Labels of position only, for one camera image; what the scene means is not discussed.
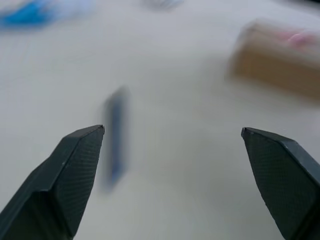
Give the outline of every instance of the white table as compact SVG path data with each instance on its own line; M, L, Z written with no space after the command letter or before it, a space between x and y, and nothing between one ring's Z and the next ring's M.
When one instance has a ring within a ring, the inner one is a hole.
M281 240L241 128L288 136L320 159L319 107L227 81L225 70L248 22L317 29L317 11L271 0L187 0L168 12L98 4L88 18L0 34L0 207L64 135L103 123L106 99L126 85L129 169L107 193L101 153L75 239Z

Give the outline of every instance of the cardboard box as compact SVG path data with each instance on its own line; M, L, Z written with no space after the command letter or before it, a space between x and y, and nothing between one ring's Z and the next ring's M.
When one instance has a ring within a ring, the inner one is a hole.
M255 22L239 37L231 73L320 100L320 37Z

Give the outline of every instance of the blurry blue stick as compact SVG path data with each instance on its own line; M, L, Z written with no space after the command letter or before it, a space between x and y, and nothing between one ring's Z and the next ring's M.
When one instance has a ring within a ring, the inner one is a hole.
M125 170L126 125L128 94L124 89L113 94L108 103L108 154L109 183L114 185Z

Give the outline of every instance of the blurry object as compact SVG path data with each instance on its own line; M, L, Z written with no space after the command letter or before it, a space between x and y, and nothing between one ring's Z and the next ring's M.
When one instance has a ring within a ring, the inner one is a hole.
M4 27L41 26L49 22L85 14L94 0L30 0L16 9L4 10L0 23Z
M107 103L107 177L111 185L120 179L126 167L128 100L128 91L121 88Z
M231 73L320 100L320 37L256 22L238 40Z
M155 10L167 10L177 7L182 4L184 0L144 0L149 8Z

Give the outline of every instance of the textured black plastic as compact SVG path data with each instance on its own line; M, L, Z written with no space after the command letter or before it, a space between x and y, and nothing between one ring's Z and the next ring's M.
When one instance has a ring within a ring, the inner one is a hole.
M69 240L89 199L105 129L64 137L0 213L0 240Z
M294 140L243 128L261 196L286 240L315 239L319 221L320 166Z

